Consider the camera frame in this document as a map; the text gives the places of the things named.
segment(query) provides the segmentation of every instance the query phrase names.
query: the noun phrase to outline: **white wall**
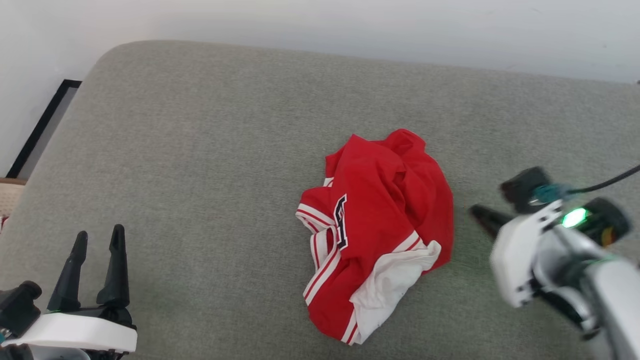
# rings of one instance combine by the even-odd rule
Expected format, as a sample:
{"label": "white wall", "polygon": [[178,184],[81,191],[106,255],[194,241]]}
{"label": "white wall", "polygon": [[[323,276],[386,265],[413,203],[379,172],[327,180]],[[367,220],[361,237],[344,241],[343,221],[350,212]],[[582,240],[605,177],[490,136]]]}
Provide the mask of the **white wall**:
{"label": "white wall", "polygon": [[[0,85],[2,115],[16,123],[0,123],[0,154],[17,154],[51,98],[42,96],[53,89],[51,78],[83,79],[107,50],[135,40],[228,42],[623,83],[640,79],[637,0],[0,1],[11,2],[26,21],[12,24],[11,13],[0,9],[0,24],[9,23],[0,26],[18,34],[2,40],[16,52],[0,60],[8,76]],[[50,58],[43,43],[61,55]],[[53,75],[52,61],[60,76]]]}
{"label": "white wall", "polygon": [[49,44],[0,0],[0,177],[9,171],[63,76]]}

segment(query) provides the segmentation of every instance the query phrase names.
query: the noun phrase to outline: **gray fabric surface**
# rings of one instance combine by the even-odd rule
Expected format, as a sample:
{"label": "gray fabric surface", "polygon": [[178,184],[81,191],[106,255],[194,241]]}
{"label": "gray fabric surface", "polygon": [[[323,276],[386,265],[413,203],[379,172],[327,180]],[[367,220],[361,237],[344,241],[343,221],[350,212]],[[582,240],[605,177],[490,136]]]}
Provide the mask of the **gray fabric surface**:
{"label": "gray fabric surface", "polygon": [[[568,359],[577,333],[540,302],[511,309],[467,216],[507,210],[497,187],[543,165],[590,185],[640,158],[640,88],[596,81],[189,42],[108,52],[80,87],[0,237],[0,288],[41,308],[80,230],[80,298],[102,287],[111,229],[127,231],[138,351],[129,359]],[[324,156],[356,133],[423,137],[453,190],[453,260],[423,277],[362,346],[320,334],[294,217]],[[607,195],[640,219],[639,178]],[[575,204],[589,197],[581,197]],[[616,247],[640,257],[637,233]]]}

